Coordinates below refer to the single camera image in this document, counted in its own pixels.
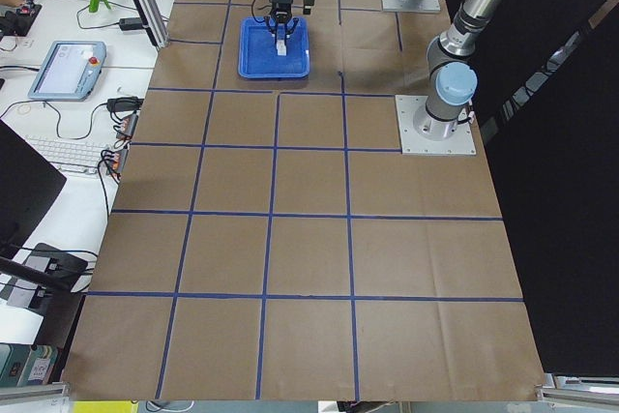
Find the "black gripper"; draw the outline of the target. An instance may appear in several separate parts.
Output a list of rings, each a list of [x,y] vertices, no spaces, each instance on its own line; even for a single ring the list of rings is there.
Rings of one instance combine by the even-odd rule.
[[[283,34],[289,39],[295,32],[299,19],[292,16],[293,0],[270,0],[271,10],[263,17],[264,24],[273,38],[278,34],[279,27],[283,27]],[[315,0],[303,0],[303,14],[310,15]]]

